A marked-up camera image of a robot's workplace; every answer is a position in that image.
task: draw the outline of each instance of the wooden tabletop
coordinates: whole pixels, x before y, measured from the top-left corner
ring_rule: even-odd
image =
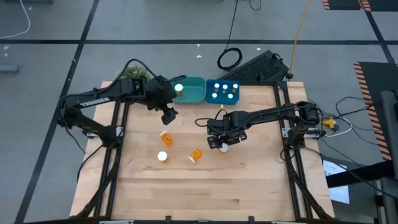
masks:
[[[306,100],[303,83],[288,83],[292,103]],[[272,86],[241,86],[239,102],[226,105],[227,111],[256,111],[275,107]],[[94,120],[111,123],[114,103],[96,107]],[[164,220],[294,220],[292,199],[282,150],[279,122],[253,126],[246,131],[248,139],[229,147],[226,154],[210,149],[206,128],[195,125],[197,118],[214,118],[219,105],[172,105],[177,118],[168,126],[160,120],[161,112],[145,106],[130,106],[123,152],[119,168],[113,219]],[[123,106],[119,113],[121,122]],[[168,131],[174,145],[167,147],[159,137]],[[88,140],[86,155],[101,144],[98,138]],[[306,139],[309,148],[318,150],[316,140]],[[188,156],[193,150],[203,151],[193,164]],[[168,163],[157,160],[166,151]],[[78,213],[98,188],[103,166],[102,149],[81,171],[71,215]],[[309,191],[329,215],[333,207],[322,162],[318,154],[302,150],[302,160]],[[301,216],[305,216],[302,194],[297,188]],[[102,213],[108,193],[104,194]]]

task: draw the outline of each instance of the concrete floor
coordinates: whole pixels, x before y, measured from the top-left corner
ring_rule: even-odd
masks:
[[[305,1],[267,0],[260,11],[247,1],[238,2],[232,39],[293,40],[305,8]],[[56,0],[55,4],[26,2],[32,27],[15,39],[79,40],[93,0]],[[87,39],[167,40],[226,39],[234,1],[227,0],[100,0]],[[393,21],[397,12],[372,13],[386,40],[398,40]],[[26,27],[18,2],[0,1],[0,36]],[[363,11],[326,11],[321,1],[313,1],[302,40],[377,40]],[[271,50],[290,65],[292,45],[241,44],[243,62]],[[45,135],[70,69],[76,44],[1,44],[0,64],[18,64],[18,74],[0,73],[0,222],[13,223],[42,148]],[[158,74],[198,75],[218,78],[224,74],[216,60],[225,44],[84,45],[69,93],[78,93],[112,80],[130,58],[139,58]],[[388,46],[398,59],[398,46]],[[225,64],[234,61],[233,55]],[[294,81],[303,81],[308,97],[332,113],[335,103],[345,96],[361,97],[353,62],[387,62],[379,45],[298,45]],[[341,105],[345,111],[364,106],[360,101]],[[92,116],[93,109],[85,114]],[[366,112],[347,117],[370,128]],[[85,147],[79,130],[73,134]],[[376,142],[371,131],[358,131]],[[354,133],[326,139],[330,145],[362,164],[381,161],[378,147],[365,143]],[[321,152],[345,160],[320,141]],[[25,222],[67,218],[76,187],[76,173],[83,154],[65,131],[56,128],[49,153],[39,177]],[[346,217],[346,211],[336,211]]]

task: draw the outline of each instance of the yellow cable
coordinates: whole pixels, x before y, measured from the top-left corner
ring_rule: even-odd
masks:
[[[297,31],[296,38],[294,39],[293,52],[292,52],[292,61],[290,62],[289,73],[292,73],[292,70],[293,70],[294,53],[295,53],[295,51],[296,51],[297,39],[299,38],[299,35],[300,35],[300,32],[301,32],[301,28],[303,27],[304,20],[305,20],[305,16],[307,16],[307,12],[308,12],[308,10],[310,9],[310,5],[311,5],[311,0],[308,0],[308,1],[307,1],[307,6],[305,6],[305,10],[304,10],[303,17],[301,18],[300,26],[298,27],[298,31]]]

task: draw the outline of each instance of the white cable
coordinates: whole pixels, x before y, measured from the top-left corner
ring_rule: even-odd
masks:
[[[19,0],[19,2],[21,2],[22,9],[24,10],[24,13],[25,13],[25,15],[26,15],[26,19],[27,19],[27,22],[28,22],[27,29],[26,29],[24,32],[20,32],[19,34],[9,35],[9,36],[5,36],[5,37],[0,37],[0,39],[6,39],[6,38],[10,38],[10,37],[16,37],[16,36],[18,36],[18,35],[25,34],[26,32],[28,32],[28,31],[30,30],[30,19],[29,19],[29,16],[27,15],[27,12],[26,12],[24,3],[22,2],[22,0]]]
[[[347,131],[343,131],[342,133],[338,133],[338,134],[332,134],[331,136],[329,136],[329,135],[325,135],[325,137],[335,137],[335,136],[339,136],[339,135],[341,135],[341,134],[345,134],[345,133],[347,133],[348,131],[351,131],[352,130],[352,128],[353,128],[353,125],[351,124],[351,122],[350,121],[348,121],[347,119],[345,119],[345,118],[343,118],[345,121],[347,121],[347,123],[349,124],[349,129],[347,130]]]

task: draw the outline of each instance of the white paper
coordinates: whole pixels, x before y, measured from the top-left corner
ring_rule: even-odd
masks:
[[[345,170],[332,162],[323,161],[323,171],[325,173],[325,176],[328,176],[344,172]],[[329,194],[332,200],[349,204],[348,186],[330,188]]]

